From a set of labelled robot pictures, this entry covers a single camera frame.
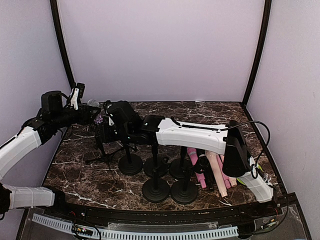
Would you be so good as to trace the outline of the black tripod shock-mount stand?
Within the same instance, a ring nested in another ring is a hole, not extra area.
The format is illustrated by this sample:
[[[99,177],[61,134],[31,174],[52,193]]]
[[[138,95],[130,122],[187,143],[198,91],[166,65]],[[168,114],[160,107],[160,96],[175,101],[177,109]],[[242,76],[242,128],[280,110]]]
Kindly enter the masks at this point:
[[[107,164],[108,169],[111,170],[110,161],[113,159],[113,157],[115,156],[116,153],[124,150],[124,147],[122,146],[113,152],[106,153],[104,146],[103,146],[103,142],[102,142],[102,137],[104,136],[103,126],[104,126],[103,120],[95,120],[94,121],[93,129],[94,129],[95,145],[100,150],[101,156],[98,158],[94,158],[94,159],[87,159],[87,160],[85,160],[85,164],[89,165],[93,162],[102,162],[102,163]]]

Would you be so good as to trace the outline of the black stand of small beige microphone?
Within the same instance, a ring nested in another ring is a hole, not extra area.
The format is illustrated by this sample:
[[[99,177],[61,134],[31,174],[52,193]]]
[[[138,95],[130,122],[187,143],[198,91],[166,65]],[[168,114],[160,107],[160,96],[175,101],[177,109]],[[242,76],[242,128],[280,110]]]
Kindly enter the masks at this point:
[[[128,145],[124,145],[125,155],[118,162],[118,169],[127,176],[138,174],[143,168],[143,160],[136,154],[131,154]]]

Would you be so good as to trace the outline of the black round-base stand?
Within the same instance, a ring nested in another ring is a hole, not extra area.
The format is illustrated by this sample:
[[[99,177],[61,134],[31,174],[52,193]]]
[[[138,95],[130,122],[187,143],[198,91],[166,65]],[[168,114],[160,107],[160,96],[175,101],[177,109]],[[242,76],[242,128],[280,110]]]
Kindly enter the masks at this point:
[[[151,203],[163,202],[169,196],[170,186],[162,179],[168,173],[168,161],[168,156],[161,155],[158,157],[156,167],[152,157],[148,158],[143,165],[143,171],[150,179],[143,184],[142,195]]]
[[[192,166],[184,171],[183,179],[177,179],[170,187],[170,196],[176,203],[188,205],[197,199],[199,187],[191,180],[193,173]]]

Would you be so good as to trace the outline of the black stand with clip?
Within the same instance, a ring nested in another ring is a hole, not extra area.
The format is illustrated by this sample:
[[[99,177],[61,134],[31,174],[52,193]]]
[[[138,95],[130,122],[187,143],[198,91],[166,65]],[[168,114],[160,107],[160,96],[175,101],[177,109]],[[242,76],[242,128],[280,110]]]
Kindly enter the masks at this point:
[[[169,174],[176,180],[183,179],[185,177],[185,170],[193,167],[190,160],[186,160],[187,147],[182,146],[180,149],[180,157],[173,160],[169,166]]]

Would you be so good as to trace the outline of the black round-base stand front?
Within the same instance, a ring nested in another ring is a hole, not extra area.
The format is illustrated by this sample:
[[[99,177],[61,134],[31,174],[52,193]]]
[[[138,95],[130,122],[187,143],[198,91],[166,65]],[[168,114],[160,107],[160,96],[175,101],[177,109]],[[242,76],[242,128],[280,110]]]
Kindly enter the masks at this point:
[[[177,179],[170,187],[170,196],[176,203],[188,205],[197,199],[199,187],[191,180],[193,173],[192,166],[184,171],[183,179]]]

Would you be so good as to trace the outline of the black microphone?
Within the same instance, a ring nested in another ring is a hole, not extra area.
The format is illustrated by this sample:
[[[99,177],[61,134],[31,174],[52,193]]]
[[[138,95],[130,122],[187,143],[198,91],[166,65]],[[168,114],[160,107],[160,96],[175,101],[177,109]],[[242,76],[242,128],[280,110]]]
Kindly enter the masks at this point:
[[[201,166],[201,169],[205,177],[206,187],[209,191],[213,192],[215,190],[214,177],[209,160],[207,159],[205,151],[203,149],[197,149],[196,153],[198,156],[199,165]]]

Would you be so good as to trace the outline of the small beige microphone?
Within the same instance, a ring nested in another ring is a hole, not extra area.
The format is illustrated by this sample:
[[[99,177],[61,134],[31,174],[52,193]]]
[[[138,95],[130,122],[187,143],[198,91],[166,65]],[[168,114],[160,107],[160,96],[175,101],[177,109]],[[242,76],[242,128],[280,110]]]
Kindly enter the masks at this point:
[[[218,161],[217,161],[217,154],[212,151],[205,151],[205,156],[207,157],[210,167],[212,169],[218,191],[222,198],[226,197],[228,195],[227,188],[225,186],[225,182],[223,179],[223,175],[221,173]]]

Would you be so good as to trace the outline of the beige microphone tall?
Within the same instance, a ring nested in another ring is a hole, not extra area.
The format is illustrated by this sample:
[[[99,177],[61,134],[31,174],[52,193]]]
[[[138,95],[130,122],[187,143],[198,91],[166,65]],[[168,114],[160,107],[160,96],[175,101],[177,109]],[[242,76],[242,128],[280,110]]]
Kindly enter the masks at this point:
[[[222,162],[224,163],[224,156],[221,155],[221,158],[222,158]],[[236,180],[236,178],[234,178],[234,177],[229,177],[229,182],[230,182],[231,187],[237,186],[237,180]]]

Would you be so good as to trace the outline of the glitter silver-head microphone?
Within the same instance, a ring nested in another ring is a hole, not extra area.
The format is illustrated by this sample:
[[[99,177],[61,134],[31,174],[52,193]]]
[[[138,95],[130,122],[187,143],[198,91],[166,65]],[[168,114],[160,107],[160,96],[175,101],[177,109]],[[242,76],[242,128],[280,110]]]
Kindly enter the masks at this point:
[[[95,100],[95,99],[90,99],[90,100],[87,102],[87,105],[93,106],[93,107],[100,107],[100,103],[99,103],[97,100]],[[96,117],[95,120],[103,120],[104,123],[107,123],[107,119],[106,119],[105,117],[103,117],[102,114],[101,114],[101,108],[100,108],[100,114]],[[89,130],[91,130],[91,131],[94,131],[94,129],[93,129],[93,127],[94,127],[94,121],[93,121],[93,123],[91,123],[91,124],[89,125]]]

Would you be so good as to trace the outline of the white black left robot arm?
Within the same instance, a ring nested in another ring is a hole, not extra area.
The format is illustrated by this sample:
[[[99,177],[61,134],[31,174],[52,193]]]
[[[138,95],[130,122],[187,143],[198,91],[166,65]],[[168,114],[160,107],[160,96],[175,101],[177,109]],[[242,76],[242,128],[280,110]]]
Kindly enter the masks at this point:
[[[63,105],[61,91],[49,91],[41,96],[41,108],[36,117],[23,123],[19,132],[0,147],[0,176],[33,150],[48,142],[59,130],[73,124],[88,125],[101,112],[98,104],[79,102],[79,89],[75,88]],[[50,207],[60,218],[67,218],[70,206],[61,193],[47,187],[17,187],[0,185],[0,213],[18,208]]]

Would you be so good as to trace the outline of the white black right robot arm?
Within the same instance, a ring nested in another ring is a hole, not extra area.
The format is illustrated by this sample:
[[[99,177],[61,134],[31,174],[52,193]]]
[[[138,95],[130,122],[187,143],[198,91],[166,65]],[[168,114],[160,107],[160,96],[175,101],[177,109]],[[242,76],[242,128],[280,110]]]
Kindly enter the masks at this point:
[[[100,149],[105,143],[122,143],[125,156],[119,170],[125,175],[144,171],[149,176],[142,187],[148,201],[158,203],[171,196],[188,205],[198,195],[192,173],[197,173],[203,187],[212,174],[222,197],[240,182],[258,201],[258,216],[274,210],[278,188],[250,154],[240,123],[207,125],[160,115],[140,117],[127,101],[105,102],[102,109],[105,115],[98,113],[94,120],[96,143]]]

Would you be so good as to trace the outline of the green plate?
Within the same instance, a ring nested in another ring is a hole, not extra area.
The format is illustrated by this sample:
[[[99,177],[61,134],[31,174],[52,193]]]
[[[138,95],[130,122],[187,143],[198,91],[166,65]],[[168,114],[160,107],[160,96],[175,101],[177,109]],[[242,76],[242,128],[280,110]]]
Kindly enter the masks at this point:
[[[259,164],[257,164],[257,168],[258,168],[261,172],[264,172],[263,168],[262,168]],[[246,184],[245,184],[241,179],[236,178],[236,180],[237,180],[240,184],[246,186]]]

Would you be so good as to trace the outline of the black front rail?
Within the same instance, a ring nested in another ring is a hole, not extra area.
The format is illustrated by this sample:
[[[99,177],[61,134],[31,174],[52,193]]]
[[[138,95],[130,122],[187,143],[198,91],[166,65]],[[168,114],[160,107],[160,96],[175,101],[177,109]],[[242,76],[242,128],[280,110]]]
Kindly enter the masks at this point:
[[[229,207],[209,208],[201,210],[182,211],[138,211],[118,210],[100,207],[84,206],[67,203],[72,216],[92,224],[105,225],[107,223],[125,224],[193,224],[218,222],[219,224],[246,224],[255,219],[280,214],[281,210],[267,207],[262,203],[247,203]]]

